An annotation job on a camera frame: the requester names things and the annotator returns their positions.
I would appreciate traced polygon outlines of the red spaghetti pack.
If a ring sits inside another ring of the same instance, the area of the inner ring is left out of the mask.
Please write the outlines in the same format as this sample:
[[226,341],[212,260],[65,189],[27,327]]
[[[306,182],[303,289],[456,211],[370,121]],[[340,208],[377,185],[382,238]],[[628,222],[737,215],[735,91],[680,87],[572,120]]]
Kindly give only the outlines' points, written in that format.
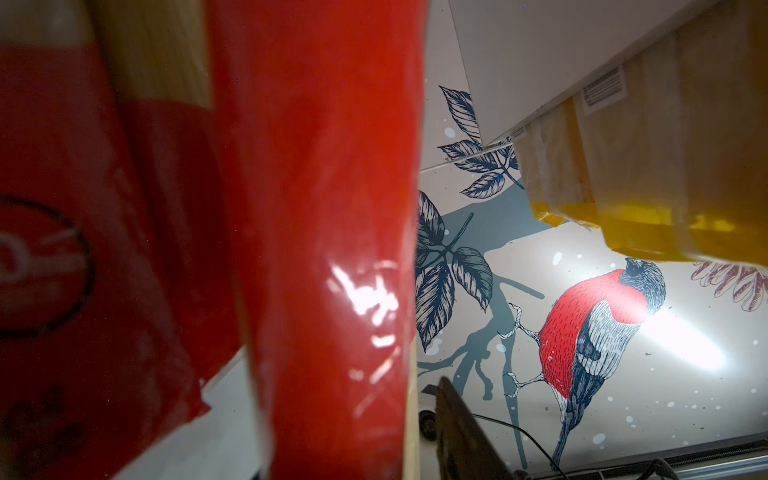
[[175,318],[203,383],[241,348],[215,155],[200,1],[91,1],[122,124],[167,269]]
[[81,1],[1,5],[1,475],[107,479],[207,409]]
[[217,155],[268,479],[398,479],[424,1],[209,1]]

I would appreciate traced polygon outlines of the yellow spaghetti pack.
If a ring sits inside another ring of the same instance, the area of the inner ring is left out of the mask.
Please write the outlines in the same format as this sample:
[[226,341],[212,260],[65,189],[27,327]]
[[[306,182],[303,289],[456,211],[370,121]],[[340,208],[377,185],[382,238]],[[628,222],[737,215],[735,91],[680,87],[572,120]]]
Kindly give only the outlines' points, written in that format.
[[534,217],[557,227],[567,221],[599,227],[585,152],[571,99],[533,120],[514,141]]
[[767,262],[767,5],[721,1],[575,98],[606,245],[656,261]]

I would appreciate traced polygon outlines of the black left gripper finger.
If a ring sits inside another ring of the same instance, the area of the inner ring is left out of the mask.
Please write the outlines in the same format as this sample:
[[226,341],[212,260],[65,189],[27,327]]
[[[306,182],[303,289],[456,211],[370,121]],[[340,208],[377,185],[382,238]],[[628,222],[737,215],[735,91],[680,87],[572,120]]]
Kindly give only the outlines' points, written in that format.
[[513,478],[447,377],[439,380],[435,412],[441,479]]

